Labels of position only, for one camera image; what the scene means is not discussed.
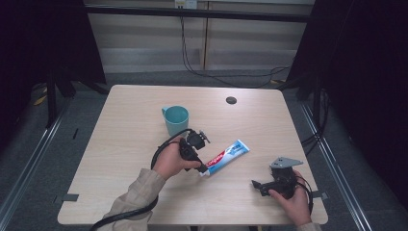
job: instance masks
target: cup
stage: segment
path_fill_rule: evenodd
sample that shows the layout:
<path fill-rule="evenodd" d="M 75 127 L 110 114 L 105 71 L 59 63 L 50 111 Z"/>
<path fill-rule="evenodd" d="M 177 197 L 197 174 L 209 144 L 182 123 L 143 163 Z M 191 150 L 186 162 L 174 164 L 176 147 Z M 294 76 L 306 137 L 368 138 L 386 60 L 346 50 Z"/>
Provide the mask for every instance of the cup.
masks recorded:
<path fill-rule="evenodd" d="M 182 106 L 162 107 L 162 113 L 171 137 L 189 127 L 189 111 L 186 108 Z"/>

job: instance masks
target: beige sleeve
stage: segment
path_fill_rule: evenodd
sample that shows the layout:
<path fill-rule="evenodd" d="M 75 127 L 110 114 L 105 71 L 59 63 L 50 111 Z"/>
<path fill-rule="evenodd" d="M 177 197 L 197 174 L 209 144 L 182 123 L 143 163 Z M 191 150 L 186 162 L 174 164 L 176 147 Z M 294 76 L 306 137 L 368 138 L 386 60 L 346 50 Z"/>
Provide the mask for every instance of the beige sleeve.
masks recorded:
<path fill-rule="evenodd" d="M 307 223 L 296 228 L 297 231 L 321 231 L 320 225 L 317 223 Z"/>
<path fill-rule="evenodd" d="M 129 186 L 128 192 L 115 200 L 111 211 L 104 218 L 149 205 L 159 194 L 165 183 L 165 179 L 156 171 L 143 168 L 138 179 Z M 151 215 L 152 212 L 149 212 L 129 219 L 119 220 L 100 227 L 98 231 L 145 231 Z"/>

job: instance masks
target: electrical box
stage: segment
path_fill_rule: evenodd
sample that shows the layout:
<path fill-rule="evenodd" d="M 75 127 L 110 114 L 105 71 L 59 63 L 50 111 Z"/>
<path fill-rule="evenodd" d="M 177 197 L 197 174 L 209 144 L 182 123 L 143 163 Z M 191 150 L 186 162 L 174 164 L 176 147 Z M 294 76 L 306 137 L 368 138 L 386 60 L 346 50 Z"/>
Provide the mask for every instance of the electrical box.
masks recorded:
<path fill-rule="evenodd" d="M 197 9 L 197 0 L 174 0 L 176 9 Z"/>

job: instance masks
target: red label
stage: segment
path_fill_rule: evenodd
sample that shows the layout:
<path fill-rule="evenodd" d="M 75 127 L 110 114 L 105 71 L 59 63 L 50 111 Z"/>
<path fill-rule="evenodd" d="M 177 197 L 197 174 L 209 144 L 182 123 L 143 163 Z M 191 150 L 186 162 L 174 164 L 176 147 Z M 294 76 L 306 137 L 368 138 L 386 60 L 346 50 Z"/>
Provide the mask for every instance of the red label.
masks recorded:
<path fill-rule="evenodd" d="M 214 166 L 216 163 L 218 163 L 222 157 L 224 157 L 225 151 L 222 151 L 221 153 L 219 153 L 213 160 L 211 160 L 209 163 L 207 163 L 207 167 L 211 167 Z"/>

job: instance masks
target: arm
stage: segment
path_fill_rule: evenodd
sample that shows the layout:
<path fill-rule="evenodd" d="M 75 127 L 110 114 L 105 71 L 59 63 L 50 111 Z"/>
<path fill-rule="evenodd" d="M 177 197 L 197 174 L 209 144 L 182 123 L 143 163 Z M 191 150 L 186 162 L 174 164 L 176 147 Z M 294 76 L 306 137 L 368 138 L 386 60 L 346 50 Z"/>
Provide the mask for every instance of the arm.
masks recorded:
<path fill-rule="evenodd" d="M 138 179 L 129 187 L 127 193 L 115 200 L 111 211 L 104 218 L 147 206 L 156 198 L 168 178 L 184 168 L 201 166 L 199 162 L 189 162 L 181 158 L 178 144 L 180 139 L 181 137 L 175 138 L 173 141 L 176 142 L 163 150 L 153 170 L 142 169 L 140 171 Z M 149 212 L 130 219 L 119 220 L 99 228 L 98 231 L 145 231 L 151 215 L 152 212 Z"/>
<path fill-rule="evenodd" d="M 298 171 L 294 171 L 294 173 L 299 176 L 297 182 L 304 185 L 305 182 L 301 178 L 300 173 Z M 319 224 L 312 223 L 308 207 L 308 196 L 301 187 L 296 187 L 293 197 L 288 200 L 274 190 L 269 190 L 269 194 L 283 207 L 288 217 L 293 221 L 294 225 L 296 225 L 298 231 L 321 230 Z"/>

